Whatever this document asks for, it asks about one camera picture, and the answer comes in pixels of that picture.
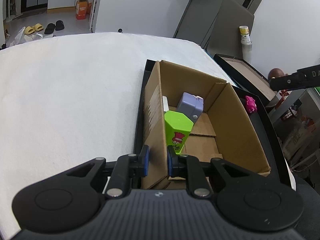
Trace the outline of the brown cardboard box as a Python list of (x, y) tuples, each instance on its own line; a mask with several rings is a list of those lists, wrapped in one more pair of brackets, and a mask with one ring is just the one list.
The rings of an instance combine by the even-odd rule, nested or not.
[(150, 148), (148, 175), (143, 189), (176, 187), (168, 173), (163, 98), (174, 111), (184, 92), (204, 100), (182, 152), (199, 161), (218, 157), (261, 176), (271, 167), (243, 103), (225, 80), (168, 61), (154, 63), (144, 90), (144, 144)]

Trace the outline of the green hexagonal toy box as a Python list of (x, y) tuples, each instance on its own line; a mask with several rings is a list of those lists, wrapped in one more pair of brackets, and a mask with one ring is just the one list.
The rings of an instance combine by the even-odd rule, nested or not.
[(165, 137), (167, 146), (172, 146), (180, 155), (194, 123), (183, 113), (167, 111), (164, 113)]

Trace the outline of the pink dinosaur hood figurine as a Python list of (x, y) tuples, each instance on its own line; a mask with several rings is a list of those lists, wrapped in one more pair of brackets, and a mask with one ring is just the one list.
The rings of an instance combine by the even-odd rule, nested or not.
[(245, 96), (245, 109), (250, 114), (257, 112), (255, 100), (251, 96)]

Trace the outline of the lilac cube toy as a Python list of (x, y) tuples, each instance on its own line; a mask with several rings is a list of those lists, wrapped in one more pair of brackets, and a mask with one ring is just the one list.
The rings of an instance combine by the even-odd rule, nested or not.
[(204, 100), (202, 97), (184, 92), (176, 107), (176, 111), (183, 113), (193, 123), (196, 123), (203, 112), (203, 107)]

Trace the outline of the white charger block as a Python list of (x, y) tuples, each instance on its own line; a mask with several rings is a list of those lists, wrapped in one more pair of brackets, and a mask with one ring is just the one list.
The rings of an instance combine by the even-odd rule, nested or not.
[(169, 110), (168, 99), (166, 96), (162, 96), (162, 100), (163, 100), (163, 111), (165, 113)]

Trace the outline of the black shallow tray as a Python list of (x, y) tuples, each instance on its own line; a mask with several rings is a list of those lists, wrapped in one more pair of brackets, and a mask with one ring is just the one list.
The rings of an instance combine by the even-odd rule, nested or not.
[[(153, 65), (156, 61), (148, 60), (145, 65), (145, 71), (143, 75), (143, 85), (142, 93), (140, 96), (140, 106), (138, 110), (138, 126), (140, 130), (136, 133), (135, 147), (137, 150), (140, 150), (144, 145), (143, 133), (144, 133), (144, 113), (143, 113), (143, 103), (144, 103), (144, 90), (147, 84), (147, 81), (151, 75)], [(240, 101), (245, 107), (245, 96), (248, 96), (248, 92), (240, 88), (233, 87), (236, 94), (238, 95)], [(268, 114), (265, 111), (263, 104), (261, 103), (258, 97), (255, 97), (255, 104), (257, 106), (257, 112), (248, 113), (249, 118), (252, 122), (252, 125), (258, 135), (260, 143), (263, 147), (267, 161), (271, 167), (271, 172), (268, 178), (275, 179), (280, 181), (285, 185), (290, 185), (290, 175), (287, 168), (286, 161), (283, 156), (280, 144), (278, 142), (276, 133), (271, 124), (271, 121), (268, 117)]]

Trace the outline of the black box lid with cardboard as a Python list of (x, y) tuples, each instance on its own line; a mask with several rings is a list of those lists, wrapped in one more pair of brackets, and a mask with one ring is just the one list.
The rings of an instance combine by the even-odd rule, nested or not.
[(268, 80), (245, 60), (222, 54), (215, 54), (213, 60), (238, 87), (259, 96), (264, 106), (274, 107), (279, 101)]

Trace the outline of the yellow white bottle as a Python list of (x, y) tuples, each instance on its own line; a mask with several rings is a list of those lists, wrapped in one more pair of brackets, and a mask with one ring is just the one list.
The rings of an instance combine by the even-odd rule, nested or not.
[(241, 46), (242, 46), (242, 56), (243, 59), (251, 63), (252, 61), (252, 41), (249, 35), (249, 27), (242, 25), (239, 27), (240, 36), (241, 36)]

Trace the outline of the black slipper pair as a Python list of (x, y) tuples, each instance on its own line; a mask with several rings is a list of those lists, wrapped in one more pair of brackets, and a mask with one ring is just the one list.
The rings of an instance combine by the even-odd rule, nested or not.
[(52, 34), (54, 31), (61, 31), (65, 28), (65, 25), (62, 20), (56, 21), (56, 23), (49, 23), (44, 31), (45, 35)]

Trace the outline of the white plastic bag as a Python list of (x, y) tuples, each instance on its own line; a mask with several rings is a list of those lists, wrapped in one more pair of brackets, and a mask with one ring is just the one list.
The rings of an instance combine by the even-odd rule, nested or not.
[(10, 47), (18, 45), (18, 44), (23, 44), (31, 41), (37, 41), (37, 40), (42, 40), (44, 38), (51, 38), (55, 37), (54, 34), (49, 34), (49, 35), (43, 35), (40, 34), (39, 32), (35, 32), (31, 35), (25, 35), (24, 30), (26, 27), (23, 27), (18, 34), (15, 36), (14, 40), (10, 43)]

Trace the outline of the yellow slipper pair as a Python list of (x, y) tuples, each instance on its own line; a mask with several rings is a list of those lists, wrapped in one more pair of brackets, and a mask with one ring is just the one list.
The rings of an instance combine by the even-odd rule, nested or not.
[(35, 32), (39, 32), (43, 30), (43, 25), (40, 23), (35, 24), (34, 26), (27, 26), (24, 30), (25, 35), (31, 35)]

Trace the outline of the orange cardboard box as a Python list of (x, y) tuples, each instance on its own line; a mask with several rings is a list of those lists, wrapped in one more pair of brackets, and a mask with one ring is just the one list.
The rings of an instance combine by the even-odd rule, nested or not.
[(77, 20), (84, 20), (86, 15), (91, 13), (92, 2), (88, 0), (78, 0), (76, 2), (76, 19)]

